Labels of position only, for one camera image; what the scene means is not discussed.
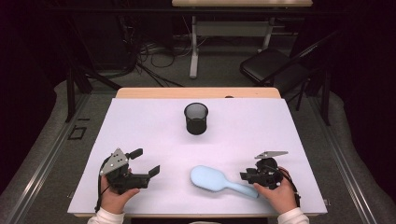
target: table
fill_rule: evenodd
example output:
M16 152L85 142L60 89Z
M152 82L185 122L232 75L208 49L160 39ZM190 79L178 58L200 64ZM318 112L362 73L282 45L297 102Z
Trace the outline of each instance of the table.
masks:
M173 0L174 7L311 7L311 0ZM190 78L197 78L197 36L264 36L262 49L267 49L273 30L274 18L269 21L197 21L192 16L192 55Z
M235 98L224 98L230 95ZM201 135L185 128L183 110L192 102L209 108L208 128ZM191 168L206 165L221 170L230 181L248 185L239 172L254 167L254 157L264 150L287 150L287 156L276 160L290 169L302 194L303 211L309 216L327 213L288 107L275 88L120 89L68 213L93 215L99 167L117 147L124 153L143 148L143 155L129 162L134 173L146 174L161 165L148 188L126 204L127 217L277 216L264 198L231 189L208 192L190 182Z

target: white sleeve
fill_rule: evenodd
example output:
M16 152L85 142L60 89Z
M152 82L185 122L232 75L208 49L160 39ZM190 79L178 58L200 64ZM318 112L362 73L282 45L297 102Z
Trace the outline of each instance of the white sleeve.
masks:
M107 212L102 207L96 213L96 216L88 220L88 224L122 224L125 213L116 215Z
M308 224L309 218L297 207L277 218L278 224Z

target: chair seat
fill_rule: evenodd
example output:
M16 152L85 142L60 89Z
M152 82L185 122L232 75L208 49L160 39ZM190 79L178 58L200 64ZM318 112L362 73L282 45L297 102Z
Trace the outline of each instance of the chair seat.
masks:
M240 72L253 82L259 83L272 75L279 67L288 63L290 58L276 49L265 49L259 54L243 61L240 65ZM286 70L276 75L274 87L280 94L292 90L307 79L309 70L296 63Z

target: black cup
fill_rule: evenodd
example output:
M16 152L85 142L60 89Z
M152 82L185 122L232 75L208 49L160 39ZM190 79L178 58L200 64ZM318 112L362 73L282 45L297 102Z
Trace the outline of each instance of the black cup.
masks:
M201 134L206 131L207 107L201 103L192 103L184 109L187 131L191 134Z

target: person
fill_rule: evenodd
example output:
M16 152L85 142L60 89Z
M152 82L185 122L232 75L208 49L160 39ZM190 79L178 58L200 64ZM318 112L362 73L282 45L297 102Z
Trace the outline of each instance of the person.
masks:
M285 169L280 169L284 175L289 176ZM139 193L139 189L129 189L119 195L108 187L105 175L101 176L102 202L96 216L88 220L88 224L122 224L124 219L123 208L125 204ZM291 183L283 178L280 186L276 189L268 189L257 183L253 187L265 197L274 209L280 214L278 224L306 224L309 219L304 215L294 198Z

